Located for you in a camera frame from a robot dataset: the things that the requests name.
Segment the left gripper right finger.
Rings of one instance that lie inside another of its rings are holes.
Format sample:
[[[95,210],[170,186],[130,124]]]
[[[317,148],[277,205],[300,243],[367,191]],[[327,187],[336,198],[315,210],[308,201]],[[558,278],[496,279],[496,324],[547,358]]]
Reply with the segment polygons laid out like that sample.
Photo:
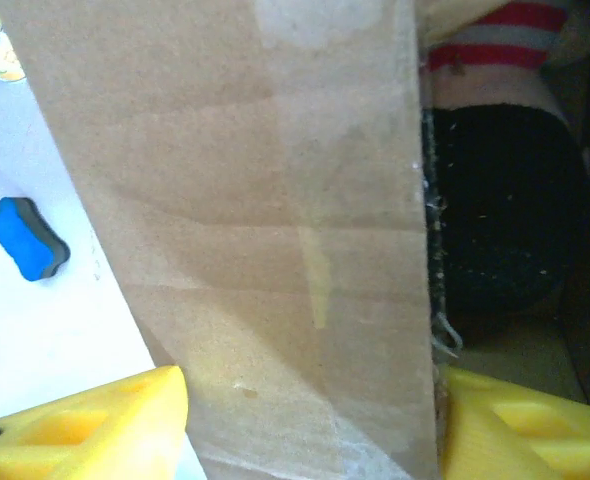
[[[454,367],[446,376],[445,479],[590,479],[589,405]]]

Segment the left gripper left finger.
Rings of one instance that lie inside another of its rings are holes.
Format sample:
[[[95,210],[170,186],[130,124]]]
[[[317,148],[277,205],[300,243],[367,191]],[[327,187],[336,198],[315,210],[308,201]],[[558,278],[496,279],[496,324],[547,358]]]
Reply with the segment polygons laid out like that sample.
[[[163,366],[0,418],[0,479],[172,479],[182,370]]]

